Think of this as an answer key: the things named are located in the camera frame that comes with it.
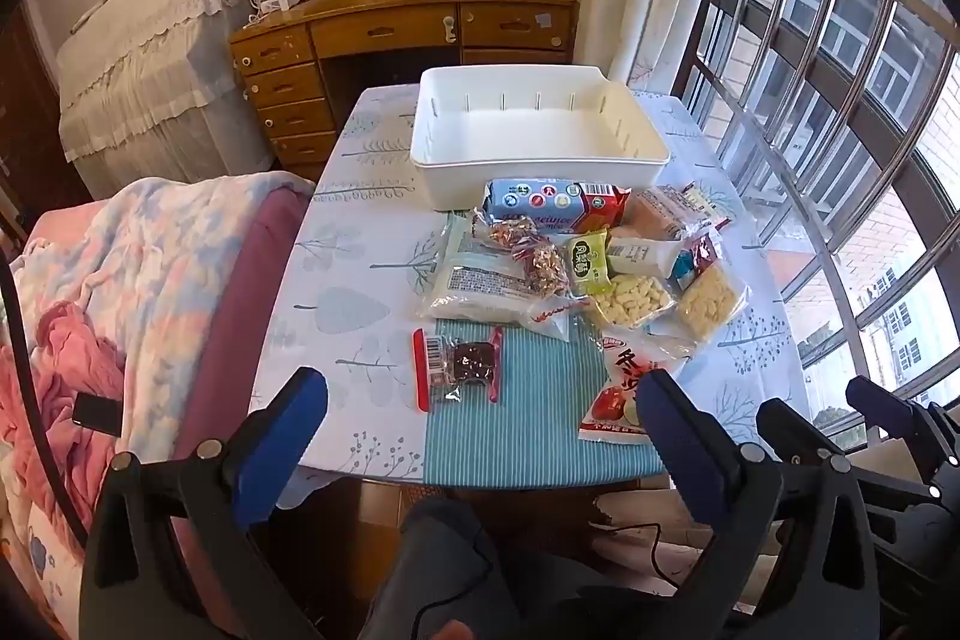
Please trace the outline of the blue foil snack packet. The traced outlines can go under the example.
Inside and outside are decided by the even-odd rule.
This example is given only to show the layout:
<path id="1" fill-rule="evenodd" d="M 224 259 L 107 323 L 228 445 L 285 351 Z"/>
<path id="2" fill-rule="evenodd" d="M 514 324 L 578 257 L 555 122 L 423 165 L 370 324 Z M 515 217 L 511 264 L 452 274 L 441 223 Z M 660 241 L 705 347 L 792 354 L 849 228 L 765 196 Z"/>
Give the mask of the blue foil snack packet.
<path id="1" fill-rule="evenodd" d="M 670 282 L 674 284 L 677 291 L 685 291 L 696 279 L 697 262 L 693 259 L 692 253 L 680 253 L 670 271 Z"/>

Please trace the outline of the red striped chocolate snack packet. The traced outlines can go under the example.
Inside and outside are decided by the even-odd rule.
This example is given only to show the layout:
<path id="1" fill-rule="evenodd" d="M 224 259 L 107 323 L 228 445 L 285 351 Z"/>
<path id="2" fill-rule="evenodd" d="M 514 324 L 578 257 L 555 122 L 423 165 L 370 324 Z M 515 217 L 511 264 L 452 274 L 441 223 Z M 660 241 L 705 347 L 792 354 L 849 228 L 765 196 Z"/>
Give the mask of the red striped chocolate snack packet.
<path id="1" fill-rule="evenodd" d="M 500 398 L 503 328 L 495 326 L 487 339 L 464 341 L 416 330 L 412 335 L 416 409 L 429 413 L 434 403 L 462 399 L 464 388 L 482 386 L 490 403 Z"/>

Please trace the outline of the nut candy clear packet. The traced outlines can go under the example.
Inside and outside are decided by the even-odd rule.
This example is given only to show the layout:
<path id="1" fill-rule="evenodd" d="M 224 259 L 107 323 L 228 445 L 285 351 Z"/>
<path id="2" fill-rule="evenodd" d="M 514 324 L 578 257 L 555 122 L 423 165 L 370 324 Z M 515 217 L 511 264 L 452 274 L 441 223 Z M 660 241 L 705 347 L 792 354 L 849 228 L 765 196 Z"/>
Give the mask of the nut candy clear packet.
<path id="1" fill-rule="evenodd" d="M 492 218 L 482 209 L 475 209 L 470 221 L 472 239 L 490 250 L 506 252 L 515 259 L 522 259 L 534 252 L 539 245 L 547 243 L 547 237 L 537 229 L 530 218 Z"/>

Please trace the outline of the blue red biscuit pack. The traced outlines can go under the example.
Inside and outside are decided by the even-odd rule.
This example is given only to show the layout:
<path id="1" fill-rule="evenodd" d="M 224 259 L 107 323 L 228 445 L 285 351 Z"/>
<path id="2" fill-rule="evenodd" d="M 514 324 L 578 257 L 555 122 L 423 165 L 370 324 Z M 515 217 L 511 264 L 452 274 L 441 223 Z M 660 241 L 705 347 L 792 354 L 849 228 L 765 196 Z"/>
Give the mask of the blue red biscuit pack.
<path id="1" fill-rule="evenodd" d="M 586 234 L 619 224 L 630 195 L 630 188 L 569 179 L 494 179 L 482 213 L 495 221 L 529 218 L 548 234 Z"/>

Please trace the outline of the large clear printed cake pack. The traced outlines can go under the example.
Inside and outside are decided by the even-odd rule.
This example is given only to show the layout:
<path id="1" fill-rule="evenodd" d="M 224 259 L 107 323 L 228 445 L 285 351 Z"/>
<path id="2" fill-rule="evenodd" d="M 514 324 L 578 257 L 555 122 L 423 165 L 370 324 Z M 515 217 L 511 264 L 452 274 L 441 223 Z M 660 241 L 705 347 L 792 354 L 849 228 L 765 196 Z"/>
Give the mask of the large clear printed cake pack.
<path id="1" fill-rule="evenodd" d="M 651 185 L 631 191 L 613 234 L 651 241 L 685 241 L 708 229 L 709 224 L 708 214 L 690 205 L 677 188 Z"/>

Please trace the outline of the pink sofa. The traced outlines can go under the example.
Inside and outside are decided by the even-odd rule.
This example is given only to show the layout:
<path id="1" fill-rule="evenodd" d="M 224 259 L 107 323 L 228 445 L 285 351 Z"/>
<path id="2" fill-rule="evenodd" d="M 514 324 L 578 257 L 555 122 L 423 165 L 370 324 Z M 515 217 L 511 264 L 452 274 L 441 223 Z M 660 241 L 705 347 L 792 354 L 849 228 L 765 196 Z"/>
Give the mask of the pink sofa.
<path id="1" fill-rule="evenodd" d="M 55 209 L 43 214 L 29 238 L 46 239 L 71 247 L 88 229 L 106 202 Z M 185 456 L 204 438 L 228 438 L 245 418 L 252 383 L 268 320 L 274 308 L 281 276 L 290 257 L 296 234 L 308 208 L 308 195 L 286 188 L 272 191 L 252 218 L 251 227 L 241 232 L 239 259 L 228 276 L 223 296 L 213 310 L 210 335 L 202 341 L 199 369 L 187 388 L 185 417 L 172 455 Z M 47 528 L 47 521 L 31 510 L 29 532 L 31 554 L 41 551 L 41 542 L 52 559 L 43 576 L 37 575 L 46 596 L 39 606 L 52 609 L 65 637 L 78 638 L 82 562 L 71 554 L 60 565 L 60 542 Z M 228 598 L 213 576 L 212 567 L 195 541 L 187 521 L 174 521 L 179 546 L 203 607 L 218 629 L 242 635 Z"/>

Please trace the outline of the green small snack packet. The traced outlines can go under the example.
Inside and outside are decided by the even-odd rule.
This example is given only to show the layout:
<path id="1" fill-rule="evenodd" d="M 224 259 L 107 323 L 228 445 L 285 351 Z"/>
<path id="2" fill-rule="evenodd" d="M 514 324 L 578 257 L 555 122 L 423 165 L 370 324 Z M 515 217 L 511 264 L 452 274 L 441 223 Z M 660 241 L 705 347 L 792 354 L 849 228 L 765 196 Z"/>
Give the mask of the green small snack packet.
<path id="1" fill-rule="evenodd" d="M 579 234 L 566 242 L 569 282 L 578 296 L 600 296 L 612 289 L 605 229 Z"/>

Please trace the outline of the red apple snack packet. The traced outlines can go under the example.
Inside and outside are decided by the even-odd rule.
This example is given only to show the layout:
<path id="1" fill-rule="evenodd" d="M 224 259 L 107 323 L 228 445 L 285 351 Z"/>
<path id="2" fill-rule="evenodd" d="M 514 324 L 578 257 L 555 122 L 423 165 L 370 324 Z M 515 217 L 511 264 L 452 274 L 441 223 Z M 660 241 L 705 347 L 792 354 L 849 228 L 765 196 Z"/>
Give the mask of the red apple snack packet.
<path id="1" fill-rule="evenodd" d="M 607 380 L 579 422 L 578 437 L 608 445 L 646 445 L 649 437 L 636 406 L 636 388 L 652 370 L 677 378 L 693 346 L 685 339 L 641 331 L 602 335 L 599 346 Z"/>

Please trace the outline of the white power strip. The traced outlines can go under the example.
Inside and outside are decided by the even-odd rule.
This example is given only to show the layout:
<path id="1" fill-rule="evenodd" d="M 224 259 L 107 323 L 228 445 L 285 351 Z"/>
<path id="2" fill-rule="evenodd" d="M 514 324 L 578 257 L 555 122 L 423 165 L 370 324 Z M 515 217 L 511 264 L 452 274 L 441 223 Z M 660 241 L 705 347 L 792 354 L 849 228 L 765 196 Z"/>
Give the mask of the white power strip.
<path id="1" fill-rule="evenodd" d="M 257 13 L 270 14 L 275 13 L 275 11 L 288 11 L 296 7 L 299 2 L 301 0 L 259 0 L 257 2 Z"/>

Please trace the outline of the puffed corn snack bag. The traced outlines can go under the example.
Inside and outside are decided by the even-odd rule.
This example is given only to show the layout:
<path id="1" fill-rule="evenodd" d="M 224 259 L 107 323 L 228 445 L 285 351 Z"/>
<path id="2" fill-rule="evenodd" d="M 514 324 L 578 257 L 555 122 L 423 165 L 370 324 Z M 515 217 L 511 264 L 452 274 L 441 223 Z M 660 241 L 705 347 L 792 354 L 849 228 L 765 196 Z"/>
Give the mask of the puffed corn snack bag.
<path id="1" fill-rule="evenodd" d="M 605 291 L 592 298 L 607 325 L 638 330 L 675 307 L 672 292 L 656 276 L 615 275 Z"/>

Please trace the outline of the yellow rice cracker bag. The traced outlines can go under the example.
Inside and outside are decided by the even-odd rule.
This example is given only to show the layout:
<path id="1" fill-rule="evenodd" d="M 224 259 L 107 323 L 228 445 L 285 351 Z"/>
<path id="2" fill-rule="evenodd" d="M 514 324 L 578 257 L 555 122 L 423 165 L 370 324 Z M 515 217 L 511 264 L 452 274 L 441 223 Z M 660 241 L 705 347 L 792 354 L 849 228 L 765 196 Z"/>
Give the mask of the yellow rice cracker bag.
<path id="1" fill-rule="evenodd" d="M 675 310 L 690 336 L 706 344 L 740 314 L 747 298 L 747 284 L 729 263 L 718 260 L 683 291 Z"/>

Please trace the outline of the beige soda cracker pack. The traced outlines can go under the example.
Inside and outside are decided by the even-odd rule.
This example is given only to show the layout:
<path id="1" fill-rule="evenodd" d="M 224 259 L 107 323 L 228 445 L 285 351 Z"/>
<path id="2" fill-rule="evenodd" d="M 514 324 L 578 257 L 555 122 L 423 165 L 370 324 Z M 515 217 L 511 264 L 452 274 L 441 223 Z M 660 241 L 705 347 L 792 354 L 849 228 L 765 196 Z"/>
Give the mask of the beige soda cracker pack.
<path id="1" fill-rule="evenodd" d="M 654 276 L 667 280 L 682 250 L 682 241 L 612 236 L 607 244 L 608 268 L 617 275 Z"/>

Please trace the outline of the metal window guard bars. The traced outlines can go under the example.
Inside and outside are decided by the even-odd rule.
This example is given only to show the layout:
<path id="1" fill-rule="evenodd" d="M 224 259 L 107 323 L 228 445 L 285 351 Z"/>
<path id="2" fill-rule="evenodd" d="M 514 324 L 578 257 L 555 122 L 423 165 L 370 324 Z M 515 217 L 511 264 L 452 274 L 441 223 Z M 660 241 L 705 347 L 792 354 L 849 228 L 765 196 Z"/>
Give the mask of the metal window guard bars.
<path id="1" fill-rule="evenodd" d="M 778 312 L 727 347 L 799 360 L 844 450 L 865 375 L 958 403 L 958 28 L 942 0 L 703 0 L 679 88 L 750 216 Z"/>

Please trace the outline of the white clear rice cake bag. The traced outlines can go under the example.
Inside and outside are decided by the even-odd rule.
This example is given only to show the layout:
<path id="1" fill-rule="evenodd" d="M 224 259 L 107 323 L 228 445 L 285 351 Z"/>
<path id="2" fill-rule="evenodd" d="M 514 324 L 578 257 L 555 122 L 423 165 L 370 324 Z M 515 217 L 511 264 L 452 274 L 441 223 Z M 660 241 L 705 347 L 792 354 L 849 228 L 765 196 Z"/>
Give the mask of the white clear rice cake bag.
<path id="1" fill-rule="evenodd" d="M 562 302 L 530 291 L 521 262 L 475 242 L 466 216 L 449 214 L 438 263 L 421 301 L 423 317 L 517 325 L 568 342 L 571 323 Z"/>

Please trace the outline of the dark red snowflake snack packet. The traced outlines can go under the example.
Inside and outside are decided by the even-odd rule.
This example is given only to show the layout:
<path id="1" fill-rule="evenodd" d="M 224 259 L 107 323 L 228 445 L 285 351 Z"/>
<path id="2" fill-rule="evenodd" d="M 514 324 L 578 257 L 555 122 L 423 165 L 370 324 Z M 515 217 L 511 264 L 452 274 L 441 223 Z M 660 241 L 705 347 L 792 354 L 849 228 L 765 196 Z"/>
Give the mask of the dark red snowflake snack packet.
<path id="1" fill-rule="evenodd" d="M 682 252 L 692 253 L 693 259 L 697 262 L 697 278 L 719 259 L 718 246 L 713 232 L 703 232 L 697 237 L 692 237 L 680 250 L 680 253 Z"/>

